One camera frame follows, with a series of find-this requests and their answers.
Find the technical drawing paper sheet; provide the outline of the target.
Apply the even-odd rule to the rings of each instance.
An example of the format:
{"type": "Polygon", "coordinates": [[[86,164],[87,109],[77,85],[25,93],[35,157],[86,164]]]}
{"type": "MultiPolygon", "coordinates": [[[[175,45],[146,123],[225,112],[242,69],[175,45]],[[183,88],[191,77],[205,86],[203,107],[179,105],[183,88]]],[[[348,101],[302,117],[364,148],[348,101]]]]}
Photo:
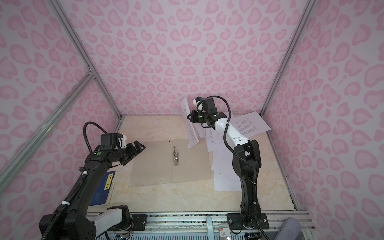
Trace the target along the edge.
{"type": "Polygon", "coordinates": [[[187,97],[181,100],[180,110],[187,126],[189,139],[188,148],[192,148],[199,143],[200,138],[206,138],[206,133],[204,128],[200,124],[193,124],[187,119],[187,115],[191,113],[187,97]]]}

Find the translucent beige file folder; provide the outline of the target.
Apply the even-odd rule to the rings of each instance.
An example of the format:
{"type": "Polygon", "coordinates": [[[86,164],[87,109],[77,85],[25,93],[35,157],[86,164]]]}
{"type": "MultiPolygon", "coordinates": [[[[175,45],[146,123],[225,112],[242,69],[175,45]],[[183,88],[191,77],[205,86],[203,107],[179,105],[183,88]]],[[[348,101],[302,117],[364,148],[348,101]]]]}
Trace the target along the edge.
{"type": "Polygon", "coordinates": [[[205,139],[192,148],[189,140],[144,143],[146,149],[133,160],[130,187],[209,180],[211,162],[205,139]]]}

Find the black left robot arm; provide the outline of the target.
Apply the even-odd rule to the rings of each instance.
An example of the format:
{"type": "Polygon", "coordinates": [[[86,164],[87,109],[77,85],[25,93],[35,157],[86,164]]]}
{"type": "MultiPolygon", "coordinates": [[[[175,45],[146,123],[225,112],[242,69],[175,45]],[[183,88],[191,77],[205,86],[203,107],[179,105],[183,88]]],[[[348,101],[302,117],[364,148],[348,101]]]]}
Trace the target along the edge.
{"type": "Polygon", "coordinates": [[[42,239],[94,240],[109,229],[131,231],[134,221],[127,206],[107,210],[99,216],[100,220],[88,219],[87,212],[97,187],[114,163],[126,165],[145,149],[145,145],[135,141],[124,149],[99,145],[90,152],[70,193],[52,214],[41,218],[42,239]]]}

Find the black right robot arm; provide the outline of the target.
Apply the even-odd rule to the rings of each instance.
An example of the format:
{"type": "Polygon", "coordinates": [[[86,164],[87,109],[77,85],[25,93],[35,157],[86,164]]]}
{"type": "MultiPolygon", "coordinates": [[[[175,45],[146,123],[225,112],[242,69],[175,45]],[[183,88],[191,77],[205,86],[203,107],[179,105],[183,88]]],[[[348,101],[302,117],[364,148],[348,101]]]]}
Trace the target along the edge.
{"type": "Polygon", "coordinates": [[[262,165],[259,143],[243,136],[224,113],[192,111],[187,119],[223,134],[226,148],[233,154],[232,166],[240,178],[242,190],[241,219],[244,228],[262,228],[262,210],[258,200],[257,180],[262,165]]]}

